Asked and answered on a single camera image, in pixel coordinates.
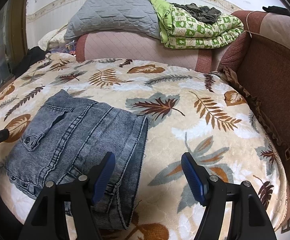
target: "blue gripper pad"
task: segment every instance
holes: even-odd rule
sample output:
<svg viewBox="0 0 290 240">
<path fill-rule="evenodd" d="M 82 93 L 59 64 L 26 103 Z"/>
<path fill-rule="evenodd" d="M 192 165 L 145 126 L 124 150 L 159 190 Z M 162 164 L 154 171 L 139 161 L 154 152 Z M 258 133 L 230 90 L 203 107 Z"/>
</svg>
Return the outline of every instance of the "blue gripper pad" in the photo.
<svg viewBox="0 0 290 240">
<path fill-rule="evenodd" d="M 94 184 L 94 194 L 92 198 L 93 203 L 96 203 L 101 200 L 106 190 L 106 186 L 109 182 L 109 179 L 112 176 L 115 167 L 114 153 L 108 152 L 99 165 L 100 166 L 104 165 L 104 167 Z"/>
<path fill-rule="evenodd" d="M 183 172 L 185 174 L 185 177 L 187 179 L 190 190 L 192 191 L 195 200 L 198 201 L 201 205 L 205 206 L 206 199 L 204 195 L 206 194 L 206 192 L 204 192 L 204 185 L 200 181 L 193 167 L 193 165 L 196 165 L 196 167 L 198 167 L 198 165 L 196 164 L 195 160 L 190 155 L 190 153 L 184 153 L 182 155 L 181 164 Z"/>
</svg>

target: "green patterned quilt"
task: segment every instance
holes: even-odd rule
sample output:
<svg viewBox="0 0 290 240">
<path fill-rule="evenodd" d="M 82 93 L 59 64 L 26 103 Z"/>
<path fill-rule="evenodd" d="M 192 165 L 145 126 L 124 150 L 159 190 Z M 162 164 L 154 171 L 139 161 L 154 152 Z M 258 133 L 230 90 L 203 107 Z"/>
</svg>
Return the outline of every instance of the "green patterned quilt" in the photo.
<svg viewBox="0 0 290 240">
<path fill-rule="evenodd" d="M 214 24 L 199 22 L 182 8 L 164 0 L 150 0 L 160 26 L 161 42 L 172 49 L 215 49 L 228 45 L 244 31 L 235 16 L 222 14 Z"/>
</svg>

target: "gray quilted pillow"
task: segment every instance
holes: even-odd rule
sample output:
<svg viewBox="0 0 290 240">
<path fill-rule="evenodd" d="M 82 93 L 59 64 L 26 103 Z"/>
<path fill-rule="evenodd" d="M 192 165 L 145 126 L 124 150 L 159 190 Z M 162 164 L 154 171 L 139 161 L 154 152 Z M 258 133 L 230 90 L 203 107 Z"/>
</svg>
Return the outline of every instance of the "gray quilted pillow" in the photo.
<svg viewBox="0 0 290 240">
<path fill-rule="evenodd" d="M 160 39 L 158 18 L 149 0 L 87 0 L 70 19 L 64 38 L 96 30 L 125 30 Z"/>
</svg>

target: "pink headboard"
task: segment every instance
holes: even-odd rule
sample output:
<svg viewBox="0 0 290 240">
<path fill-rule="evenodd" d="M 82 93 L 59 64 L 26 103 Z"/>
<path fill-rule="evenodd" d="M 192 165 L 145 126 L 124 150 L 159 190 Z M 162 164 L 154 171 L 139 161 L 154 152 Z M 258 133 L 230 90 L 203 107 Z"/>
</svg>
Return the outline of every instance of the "pink headboard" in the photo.
<svg viewBox="0 0 290 240">
<path fill-rule="evenodd" d="M 168 49 L 160 40 L 125 31 L 97 31 L 81 36 L 76 46 L 77 61 L 96 58 L 151 60 L 208 73 L 210 49 Z"/>
</svg>

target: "denim jacket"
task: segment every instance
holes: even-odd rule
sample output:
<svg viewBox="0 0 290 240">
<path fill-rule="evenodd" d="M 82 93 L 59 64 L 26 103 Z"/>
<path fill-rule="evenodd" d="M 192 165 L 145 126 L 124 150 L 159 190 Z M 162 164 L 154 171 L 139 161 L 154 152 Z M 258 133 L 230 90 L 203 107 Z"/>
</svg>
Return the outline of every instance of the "denim jacket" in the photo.
<svg viewBox="0 0 290 240">
<path fill-rule="evenodd" d="M 87 174 L 111 151 L 116 165 L 93 209 L 99 228 L 127 229 L 139 184 L 148 118 L 61 90 L 39 109 L 11 150 L 10 182 L 36 199 L 46 182 L 63 184 Z M 70 204 L 66 211 L 71 214 Z"/>
</svg>

